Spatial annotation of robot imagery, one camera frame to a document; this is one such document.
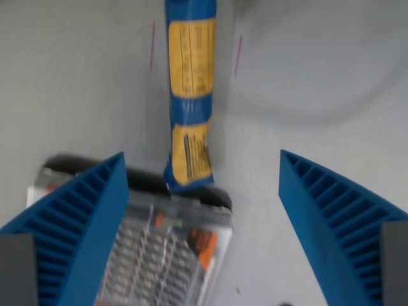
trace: blue ribbed plastic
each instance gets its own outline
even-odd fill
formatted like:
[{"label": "blue ribbed plastic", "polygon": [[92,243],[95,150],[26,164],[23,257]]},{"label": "blue ribbed plastic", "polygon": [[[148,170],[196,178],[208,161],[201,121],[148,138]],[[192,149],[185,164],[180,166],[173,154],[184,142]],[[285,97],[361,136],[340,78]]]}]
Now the blue ribbed plastic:
[{"label": "blue ribbed plastic", "polygon": [[0,229],[36,242],[39,306],[90,306],[129,199],[123,153],[44,197]]},{"label": "blue ribbed plastic", "polygon": [[279,196],[328,305],[382,305],[380,225],[408,215],[312,161],[280,161]]}]

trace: snack bar wrapper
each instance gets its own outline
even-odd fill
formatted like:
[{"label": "snack bar wrapper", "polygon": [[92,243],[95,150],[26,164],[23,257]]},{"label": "snack bar wrapper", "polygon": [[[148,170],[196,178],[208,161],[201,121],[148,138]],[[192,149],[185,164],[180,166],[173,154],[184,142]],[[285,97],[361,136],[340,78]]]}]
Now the snack bar wrapper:
[{"label": "snack bar wrapper", "polygon": [[166,0],[170,68],[170,190],[213,184],[207,135],[214,88],[216,0]]}]

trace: yellow label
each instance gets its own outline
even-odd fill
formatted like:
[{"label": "yellow label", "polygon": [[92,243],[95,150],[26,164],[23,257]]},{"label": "yellow label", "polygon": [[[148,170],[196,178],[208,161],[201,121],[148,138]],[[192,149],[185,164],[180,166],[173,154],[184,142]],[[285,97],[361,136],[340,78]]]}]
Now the yellow label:
[{"label": "yellow label", "polygon": [[173,128],[173,174],[180,185],[211,175],[207,148],[209,124]]},{"label": "yellow label", "polygon": [[198,98],[214,87],[215,19],[173,21],[168,30],[171,91]]}]

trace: white background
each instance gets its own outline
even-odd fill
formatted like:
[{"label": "white background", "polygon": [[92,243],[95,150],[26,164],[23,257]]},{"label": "white background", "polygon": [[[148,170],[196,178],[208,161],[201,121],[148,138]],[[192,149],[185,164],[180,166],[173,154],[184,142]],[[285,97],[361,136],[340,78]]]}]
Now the white background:
[{"label": "white background", "polygon": [[[212,305],[325,305],[277,195],[279,150],[408,208],[408,1],[218,2],[210,154],[235,236]],[[162,0],[0,1],[1,224],[53,154],[124,150],[161,173],[169,147]]]}]

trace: orange label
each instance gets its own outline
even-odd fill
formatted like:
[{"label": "orange label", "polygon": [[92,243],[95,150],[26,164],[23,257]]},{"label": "orange label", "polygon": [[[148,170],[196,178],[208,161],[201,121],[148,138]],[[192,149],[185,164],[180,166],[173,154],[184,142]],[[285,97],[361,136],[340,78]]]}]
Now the orange label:
[{"label": "orange label", "polygon": [[215,19],[173,21],[168,29],[171,91],[181,98],[210,94],[214,87]]}]

